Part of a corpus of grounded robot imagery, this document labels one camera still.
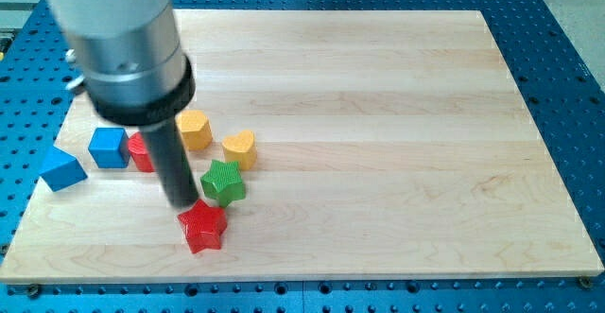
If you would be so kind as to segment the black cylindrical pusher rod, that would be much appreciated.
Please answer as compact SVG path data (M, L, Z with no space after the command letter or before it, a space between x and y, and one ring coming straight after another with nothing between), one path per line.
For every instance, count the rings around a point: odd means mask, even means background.
M173 208L192 206L199 191L175 119L141 127L140 132L168 203Z

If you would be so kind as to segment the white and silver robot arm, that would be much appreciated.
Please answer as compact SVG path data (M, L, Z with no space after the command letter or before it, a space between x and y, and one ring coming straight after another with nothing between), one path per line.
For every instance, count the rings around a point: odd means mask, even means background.
M139 129L168 202L199 198L176 116L196 83L171 0L46 0L96 112Z

